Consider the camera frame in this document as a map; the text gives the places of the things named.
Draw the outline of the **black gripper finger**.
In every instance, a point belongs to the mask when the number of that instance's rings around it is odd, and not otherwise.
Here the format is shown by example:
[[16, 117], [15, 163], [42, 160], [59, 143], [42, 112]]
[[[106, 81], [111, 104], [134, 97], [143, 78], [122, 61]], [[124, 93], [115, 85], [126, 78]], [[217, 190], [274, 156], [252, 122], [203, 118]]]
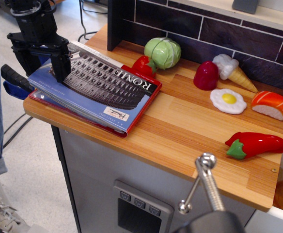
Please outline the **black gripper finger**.
[[62, 83], [71, 73], [71, 61], [69, 54], [60, 54], [58, 52], [51, 55], [51, 63], [55, 78], [58, 83]]
[[28, 76], [41, 66], [38, 56], [32, 55], [29, 50], [13, 50], [13, 52]]

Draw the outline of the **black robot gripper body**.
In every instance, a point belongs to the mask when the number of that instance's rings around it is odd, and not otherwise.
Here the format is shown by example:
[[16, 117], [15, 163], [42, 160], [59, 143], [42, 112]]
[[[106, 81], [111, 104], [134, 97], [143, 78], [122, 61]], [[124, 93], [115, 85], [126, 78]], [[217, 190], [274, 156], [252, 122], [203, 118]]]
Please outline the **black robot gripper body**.
[[19, 33], [10, 33], [16, 57], [68, 57], [68, 40], [57, 34], [54, 9], [11, 9]]

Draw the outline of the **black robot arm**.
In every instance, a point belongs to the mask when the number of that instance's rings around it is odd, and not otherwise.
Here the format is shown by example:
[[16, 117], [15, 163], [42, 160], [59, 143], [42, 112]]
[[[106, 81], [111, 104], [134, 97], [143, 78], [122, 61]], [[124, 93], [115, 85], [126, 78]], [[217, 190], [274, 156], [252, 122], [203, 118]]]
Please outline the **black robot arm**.
[[53, 13], [54, 0], [0, 0], [0, 9], [10, 13], [20, 28], [9, 33], [13, 52], [28, 75], [40, 66], [40, 57], [48, 57], [57, 82], [62, 83], [71, 72], [68, 40], [57, 34]]

